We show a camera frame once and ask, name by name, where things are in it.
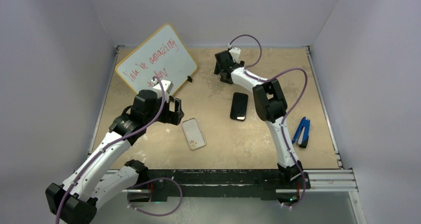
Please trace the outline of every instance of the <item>white wall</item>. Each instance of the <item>white wall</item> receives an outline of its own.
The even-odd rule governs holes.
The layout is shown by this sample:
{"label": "white wall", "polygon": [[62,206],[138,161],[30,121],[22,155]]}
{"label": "white wall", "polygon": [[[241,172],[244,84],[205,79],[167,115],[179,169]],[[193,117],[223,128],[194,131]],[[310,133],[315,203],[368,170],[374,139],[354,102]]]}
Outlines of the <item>white wall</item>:
{"label": "white wall", "polygon": [[84,159],[113,44],[89,0],[0,0],[0,219],[53,223],[45,189]]}
{"label": "white wall", "polygon": [[[314,42],[337,0],[92,0],[116,44],[139,45],[171,23],[189,46],[221,46],[251,33],[265,46]],[[239,45],[256,46],[253,40]]]}
{"label": "white wall", "polygon": [[421,0],[339,0],[312,51],[370,224],[419,223]]}

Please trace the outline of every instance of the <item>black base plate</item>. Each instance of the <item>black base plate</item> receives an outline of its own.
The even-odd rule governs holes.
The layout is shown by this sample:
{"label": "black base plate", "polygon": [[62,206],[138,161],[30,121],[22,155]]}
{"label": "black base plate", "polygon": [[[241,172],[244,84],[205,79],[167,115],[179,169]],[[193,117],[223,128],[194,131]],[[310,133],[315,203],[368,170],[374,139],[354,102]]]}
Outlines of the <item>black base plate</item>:
{"label": "black base plate", "polygon": [[[306,188],[310,188],[308,174]],[[173,178],[183,191],[183,197],[237,197],[237,198],[260,198],[261,200],[278,200],[285,197],[277,194],[277,189],[290,189],[291,196],[296,194],[298,183],[301,189],[304,187],[302,177],[284,183],[279,179],[278,169],[149,169],[148,178],[158,177]],[[153,191],[150,196],[152,202],[165,202],[167,197],[179,197],[180,193],[174,183],[163,180],[153,183]],[[130,198],[132,201],[144,202],[149,198],[139,199],[138,195]]]}

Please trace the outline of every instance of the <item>black smartphone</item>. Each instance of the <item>black smartphone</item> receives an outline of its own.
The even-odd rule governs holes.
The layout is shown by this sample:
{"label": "black smartphone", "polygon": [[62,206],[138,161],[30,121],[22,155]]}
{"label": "black smartphone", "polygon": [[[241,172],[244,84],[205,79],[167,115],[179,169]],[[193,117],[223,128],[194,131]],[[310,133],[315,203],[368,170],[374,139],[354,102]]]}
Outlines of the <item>black smartphone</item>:
{"label": "black smartphone", "polygon": [[249,96],[244,93],[235,92],[232,97],[231,113],[229,117],[236,121],[244,121],[246,119],[247,102]]}

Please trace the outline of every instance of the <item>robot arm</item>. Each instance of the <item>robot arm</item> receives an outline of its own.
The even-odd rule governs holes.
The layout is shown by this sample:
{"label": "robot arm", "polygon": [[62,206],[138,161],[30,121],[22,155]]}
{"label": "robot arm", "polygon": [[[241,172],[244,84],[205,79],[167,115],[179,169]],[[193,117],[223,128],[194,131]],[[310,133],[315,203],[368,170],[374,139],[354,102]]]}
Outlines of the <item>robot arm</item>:
{"label": "robot arm", "polygon": [[[169,96],[172,88],[170,81],[162,80],[165,97]],[[136,95],[132,106],[124,109],[110,126],[110,131],[105,135],[98,148],[90,157],[61,185],[50,184],[46,196],[50,211],[57,214],[59,204],[73,184],[69,195],[66,197],[60,218],[69,224],[88,224],[94,218],[97,210],[108,200],[122,190],[135,184],[148,181],[147,167],[140,161],[130,160],[123,168],[112,176],[101,180],[111,165],[127,151],[136,140],[146,133],[146,129],[125,140],[119,141],[105,150],[107,144],[127,134],[133,133],[149,123],[160,109],[162,91],[158,84],[152,90],[141,90]],[[163,109],[157,118],[162,123],[178,125],[184,113],[181,109],[181,100],[175,99],[175,111],[169,110],[169,103],[164,102]],[[77,183],[73,183],[76,176],[92,162],[83,172]]]}
{"label": "robot arm", "polygon": [[[287,109],[286,99],[278,80],[268,81],[268,79],[259,77],[249,71],[247,71],[247,74],[255,78],[245,74],[244,61],[238,63],[240,52],[239,48],[230,48],[227,51],[215,54],[216,65],[214,74],[220,75],[220,81],[223,83],[238,84],[253,93],[256,112],[259,118],[268,126],[274,140],[281,176],[285,182],[289,182],[298,177],[300,171],[288,152],[281,133],[281,121]],[[283,124],[283,130],[290,151],[295,160],[297,160],[298,165],[301,166],[301,162],[292,146],[286,120]]]}

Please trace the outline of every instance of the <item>tan work surface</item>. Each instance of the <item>tan work surface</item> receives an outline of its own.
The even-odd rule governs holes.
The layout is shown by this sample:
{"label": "tan work surface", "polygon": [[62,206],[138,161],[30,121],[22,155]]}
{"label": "tan work surface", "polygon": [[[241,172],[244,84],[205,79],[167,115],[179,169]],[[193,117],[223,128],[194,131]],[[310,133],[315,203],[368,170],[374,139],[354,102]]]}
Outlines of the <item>tan work surface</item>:
{"label": "tan work surface", "polygon": [[[117,62],[134,48],[122,48]],[[188,49],[198,65],[192,75],[193,82],[184,83],[174,94],[181,98],[183,120],[196,118],[206,139],[206,145],[191,150],[181,125],[155,122],[146,134],[124,153],[112,169],[120,169],[124,163],[137,159],[151,169],[260,169],[277,168],[277,155],[267,125],[256,114],[252,93],[238,85],[227,85],[214,75],[214,54],[224,48]],[[240,60],[255,62],[258,49],[242,49]],[[308,147],[294,145],[304,168],[337,169],[338,163],[329,133],[313,73],[304,49],[263,49],[262,59],[250,71],[266,78],[293,68],[304,68],[308,85],[300,103],[287,118],[289,134],[293,137],[303,116],[311,120]],[[278,78],[290,108],[299,96],[304,84],[300,71],[293,71]],[[231,120],[234,92],[249,95],[244,122]],[[135,94],[114,72],[98,127],[94,147],[98,147],[108,127],[123,109],[133,103]]]}

